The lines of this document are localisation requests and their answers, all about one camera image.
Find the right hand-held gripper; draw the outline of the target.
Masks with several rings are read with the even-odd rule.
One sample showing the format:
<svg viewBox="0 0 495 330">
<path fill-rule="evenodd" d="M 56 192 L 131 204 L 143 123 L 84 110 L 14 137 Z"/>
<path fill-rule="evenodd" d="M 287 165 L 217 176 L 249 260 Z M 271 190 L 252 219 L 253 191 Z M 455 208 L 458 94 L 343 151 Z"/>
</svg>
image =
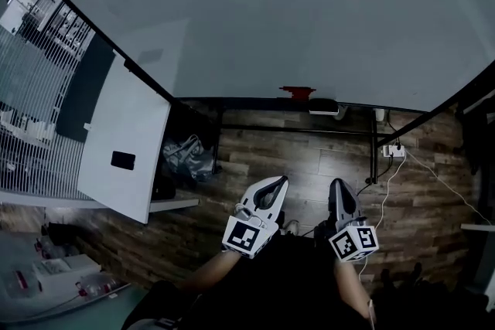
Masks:
<svg viewBox="0 0 495 330">
<path fill-rule="evenodd" d="M 334 179 L 330 183 L 328 210 L 331 223 L 347 221 L 329 238 L 329 244 L 341 263 L 362 260 L 379 249 L 375 227 L 367 225 L 366 219 L 361 217 L 359 197 L 343 179 Z"/>
</svg>

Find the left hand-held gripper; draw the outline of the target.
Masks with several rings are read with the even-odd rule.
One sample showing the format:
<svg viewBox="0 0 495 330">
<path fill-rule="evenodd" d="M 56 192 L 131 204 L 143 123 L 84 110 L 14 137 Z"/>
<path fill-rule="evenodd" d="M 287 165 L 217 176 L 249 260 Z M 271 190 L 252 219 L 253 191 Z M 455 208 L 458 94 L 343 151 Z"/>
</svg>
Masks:
<svg viewBox="0 0 495 330">
<path fill-rule="evenodd" d="M 285 175 L 262 179 L 250 185 L 241 204 L 229 217 L 222 239 L 222 247 L 253 259 L 279 230 L 276 222 L 282 209 L 289 182 Z M 267 219 L 253 211 L 265 211 Z"/>
</svg>

